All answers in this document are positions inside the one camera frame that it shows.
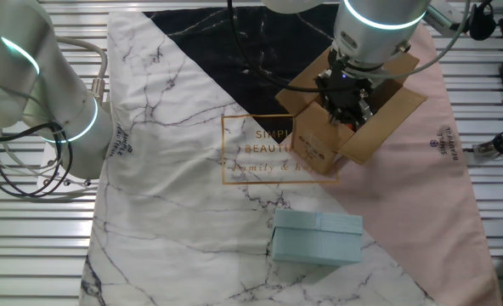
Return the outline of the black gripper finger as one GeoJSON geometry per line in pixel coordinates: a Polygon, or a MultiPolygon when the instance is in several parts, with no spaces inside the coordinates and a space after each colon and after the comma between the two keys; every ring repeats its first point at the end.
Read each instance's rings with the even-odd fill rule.
{"type": "Polygon", "coordinates": [[[354,108],[344,109],[342,112],[342,122],[352,124],[354,127],[360,127],[363,124],[363,113],[354,108]]]}
{"type": "Polygon", "coordinates": [[[329,123],[330,124],[337,124],[342,117],[341,109],[337,105],[334,105],[334,104],[326,105],[325,109],[329,113],[329,123]]]}

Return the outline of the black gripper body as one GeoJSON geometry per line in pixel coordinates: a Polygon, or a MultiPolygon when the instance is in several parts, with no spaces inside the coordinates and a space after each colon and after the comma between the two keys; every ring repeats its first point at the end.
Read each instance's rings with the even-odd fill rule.
{"type": "Polygon", "coordinates": [[[322,89],[324,107],[329,111],[372,111],[367,102],[372,84],[367,78],[345,72],[347,59],[328,59],[329,68],[314,78],[318,89],[322,89]]]}

